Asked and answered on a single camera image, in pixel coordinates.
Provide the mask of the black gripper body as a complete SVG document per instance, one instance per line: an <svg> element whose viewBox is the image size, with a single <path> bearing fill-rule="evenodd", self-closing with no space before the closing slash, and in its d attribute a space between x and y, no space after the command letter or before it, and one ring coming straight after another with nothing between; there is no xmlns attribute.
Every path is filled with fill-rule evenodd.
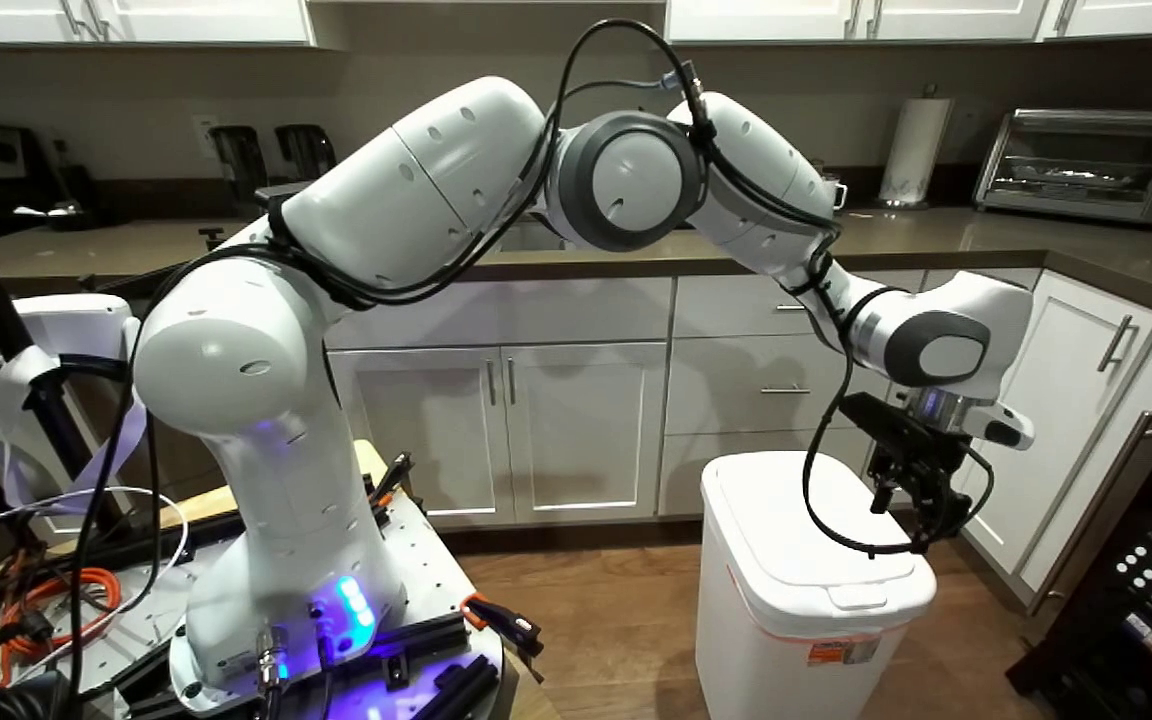
<svg viewBox="0 0 1152 720"><path fill-rule="evenodd" d="M972 511L972 498L951 486L951 471L968 455L963 437L934 431L867 393L846 397L846 421L876 440L867 459L872 492L876 483L902 492L924 526L946 509L968 503Z"/></svg>

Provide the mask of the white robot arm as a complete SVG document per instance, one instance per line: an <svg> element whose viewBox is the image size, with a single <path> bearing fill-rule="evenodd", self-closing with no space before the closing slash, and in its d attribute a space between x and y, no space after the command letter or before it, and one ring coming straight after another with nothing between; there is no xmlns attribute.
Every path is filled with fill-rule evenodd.
<svg viewBox="0 0 1152 720"><path fill-rule="evenodd" d="M166 640L173 694L215 720L371 656L402 621L407 577L365 509L322 337L442 290L523 214L599 253L695 227L842 364L911 393L842 399L902 467L957 471L979 440L1022 446L1033 421L1001 383L1033 295L979 270L928 290L856 274L835 261L841 212L842 184L723 92L562 124L514 80L474 75L184 262L133 339L133 397L205 440L245 531Z"/></svg>

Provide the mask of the metal robot base table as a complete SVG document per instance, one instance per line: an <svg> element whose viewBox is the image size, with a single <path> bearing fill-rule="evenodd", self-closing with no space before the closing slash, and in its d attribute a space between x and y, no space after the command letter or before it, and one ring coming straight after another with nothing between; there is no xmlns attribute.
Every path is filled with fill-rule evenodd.
<svg viewBox="0 0 1152 720"><path fill-rule="evenodd" d="M402 486L379 509L377 551L400 573L395 602L365 595L359 567L333 573L288 621L241 625L245 651L223 678L205 675L184 631L184 595L221 562L229 541L166 503L166 562L150 595L85 645L85 687L114 720L148 720L136 678L166 690L180 720L497 720L512 709L512 613L481 595Z"/></svg>

